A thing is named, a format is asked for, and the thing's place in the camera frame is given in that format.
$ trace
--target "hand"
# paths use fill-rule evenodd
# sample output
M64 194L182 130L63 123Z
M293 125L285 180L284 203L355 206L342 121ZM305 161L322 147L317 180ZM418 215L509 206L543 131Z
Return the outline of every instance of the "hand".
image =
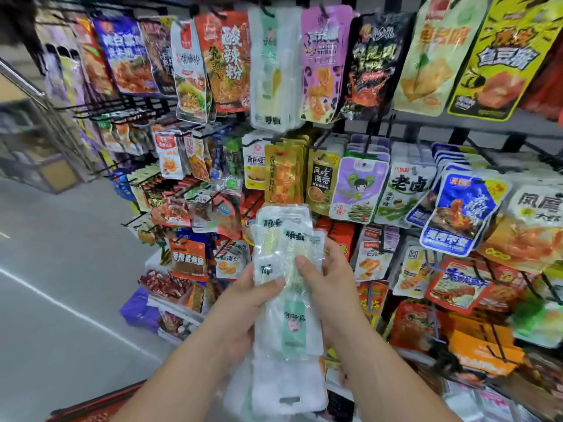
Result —
M325 240L328 255L323 261L321 274L305 256L295 258L297 268L311 287L311 300L316 314L323 323L323 334L335 346L350 326L367 322L354 280L354 271L340 246Z
M259 286L254 285L253 277L254 264L250 263L235 283L219 297L200 327L226 348L230 366L240 363L250 350L254 340L252 327L262 305L277 296L285 286L283 277Z

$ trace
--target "purple snack package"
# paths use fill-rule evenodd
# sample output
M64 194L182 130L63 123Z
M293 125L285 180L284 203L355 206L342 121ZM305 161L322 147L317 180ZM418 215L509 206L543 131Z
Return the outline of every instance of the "purple snack package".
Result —
M333 219L369 223L388 171L389 163L386 161L342 158L329 216Z
M148 306L148 301L149 291L144 287L139 287L125 302L119 313L129 326L145 327L156 333L159 328L160 313L157 307Z
M126 16L95 18L94 27L119 91L138 96L162 96L152 75L137 21Z
M350 6L311 7L301 13L303 97L301 118L329 123L341 96L348 34L354 11Z

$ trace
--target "forearm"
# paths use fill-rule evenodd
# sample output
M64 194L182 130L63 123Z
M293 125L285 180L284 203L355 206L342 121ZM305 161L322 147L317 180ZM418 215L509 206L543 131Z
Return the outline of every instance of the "forearm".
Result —
M335 349L362 422L459 422L365 318L342 336Z
M201 422L228 370L225 346L203 326L184 341L112 422Z

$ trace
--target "gray floor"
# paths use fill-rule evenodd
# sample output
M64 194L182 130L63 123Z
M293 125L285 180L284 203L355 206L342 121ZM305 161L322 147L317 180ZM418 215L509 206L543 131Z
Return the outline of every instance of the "gray floor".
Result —
M145 379L172 346L118 309L154 249L99 179L49 195L0 179L0 421L42 421Z

